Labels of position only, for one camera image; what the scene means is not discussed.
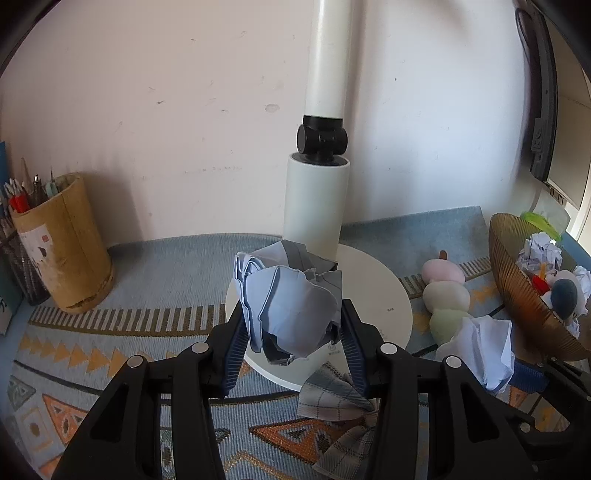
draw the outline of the pencil holder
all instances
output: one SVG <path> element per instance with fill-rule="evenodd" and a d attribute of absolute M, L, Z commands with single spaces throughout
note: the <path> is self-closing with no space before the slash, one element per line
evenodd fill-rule
<path fill-rule="evenodd" d="M 96 228 L 82 175 L 56 179 L 66 187 L 25 213 L 12 211 L 31 262 L 64 312 L 84 313 L 113 286 L 113 264 Z"/>

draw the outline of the white pipe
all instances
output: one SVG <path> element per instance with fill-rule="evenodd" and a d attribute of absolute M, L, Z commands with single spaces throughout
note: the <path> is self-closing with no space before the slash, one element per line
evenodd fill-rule
<path fill-rule="evenodd" d="M 283 238 L 304 244 L 308 252 L 336 260 L 345 212 L 349 161 L 314 165 L 294 154 L 287 164 Z"/>
<path fill-rule="evenodd" d="M 343 118 L 353 0 L 314 0 L 305 115 Z"/>

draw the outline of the blue patterned rug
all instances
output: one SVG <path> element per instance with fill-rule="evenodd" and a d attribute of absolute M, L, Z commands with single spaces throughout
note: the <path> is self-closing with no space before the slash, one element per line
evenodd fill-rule
<path fill-rule="evenodd" d="M 203 235 L 119 245 L 110 250 L 116 286 L 96 309 L 68 315 L 49 300 L 25 306 L 0 340 L 3 421 L 30 463 L 51 477 L 86 412 L 127 357 L 177 355 L 225 321 L 233 256 L 277 240 L 262 235 Z M 407 350 L 430 358 L 436 347 L 421 299 L 423 263 L 445 249 L 460 264 L 471 314 L 505 317 L 490 273 L 488 230 L 478 207 L 343 227 L 341 242 L 363 250 L 402 281 L 413 306 Z M 229 398 L 212 406 L 229 479 L 319 478 L 312 465 L 346 426 L 297 417 L 297 394 L 243 364 Z M 421 419 L 421 429 L 428 428 Z M 174 478 L 170 407 L 163 406 L 163 477 Z M 421 476 L 428 452 L 419 452 Z"/>

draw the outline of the brown bowl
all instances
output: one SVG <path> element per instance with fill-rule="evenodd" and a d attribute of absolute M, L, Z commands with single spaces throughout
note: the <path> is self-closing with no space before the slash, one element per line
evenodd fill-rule
<path fill-rule="evenodd" d="M 589 358 L 591 315 L 579 318 L 581 335 L 577 340 L 515 265 L 525 240 L 539 231 L 534 225 L 509 213 L 498 213 L 491 218 L 488 247 L 496 286 L 513 322 L 542 353 L 564 361 Z M 572 257 L 563 251 L 562 270 L 572 270 L 575 266 Z"/>

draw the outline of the white wall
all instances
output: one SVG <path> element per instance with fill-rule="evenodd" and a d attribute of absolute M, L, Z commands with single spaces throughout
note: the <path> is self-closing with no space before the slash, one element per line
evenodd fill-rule
<path fill-rule="evenodd" d="M 281 233 L 311 11 L 62 0 L 0 79 L 0 136 L 31 174 L 87 172 L 109 244 Z M 358 18 L 346 220 L 504 208 L 525 92 L 512 1 L 367 0 Z"/>

